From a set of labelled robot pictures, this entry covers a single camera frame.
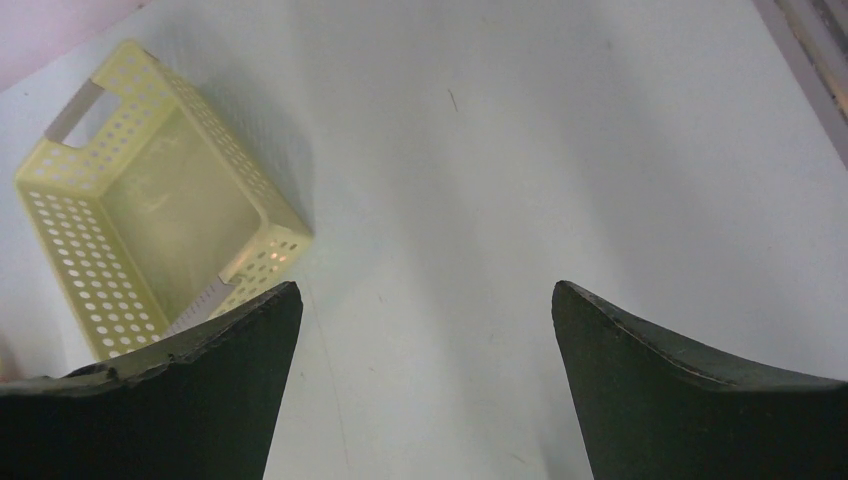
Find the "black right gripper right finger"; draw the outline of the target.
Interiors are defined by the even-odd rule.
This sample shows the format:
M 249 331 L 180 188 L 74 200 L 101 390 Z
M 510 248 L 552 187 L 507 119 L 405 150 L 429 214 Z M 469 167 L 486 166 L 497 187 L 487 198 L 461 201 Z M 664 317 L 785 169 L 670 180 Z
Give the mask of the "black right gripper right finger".
M 597 479 L 843 479 L 847 385 L 675 333 L 569 281 L 552 319 Z

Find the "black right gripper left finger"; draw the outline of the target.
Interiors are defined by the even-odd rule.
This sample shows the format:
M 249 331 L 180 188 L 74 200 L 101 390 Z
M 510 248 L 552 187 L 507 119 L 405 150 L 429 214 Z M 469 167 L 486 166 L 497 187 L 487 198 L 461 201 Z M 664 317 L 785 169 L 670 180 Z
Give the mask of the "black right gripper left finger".
M 260 479 L 300 332 L 282 283 L 60 377 L 1 387 L 5 479 Z

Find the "pale yellow perforated basket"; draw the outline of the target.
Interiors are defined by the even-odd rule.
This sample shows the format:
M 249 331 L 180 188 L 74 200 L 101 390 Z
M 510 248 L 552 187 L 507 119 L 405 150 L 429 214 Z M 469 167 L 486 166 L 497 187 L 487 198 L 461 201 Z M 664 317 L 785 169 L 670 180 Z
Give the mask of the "pale yellow perforated basket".
M 200 91 L 132 40 L 50 124 L 15 187 L 99 361 L 247 303 L 313 239 Z

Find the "aluminium frame rail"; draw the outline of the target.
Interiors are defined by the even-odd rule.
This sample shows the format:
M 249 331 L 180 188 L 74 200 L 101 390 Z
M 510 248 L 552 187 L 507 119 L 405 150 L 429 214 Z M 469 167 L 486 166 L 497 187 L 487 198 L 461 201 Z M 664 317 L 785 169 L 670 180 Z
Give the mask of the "aluminium frame rail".
M 847 162 L 847 3 L 754 3 L 840 160 Z

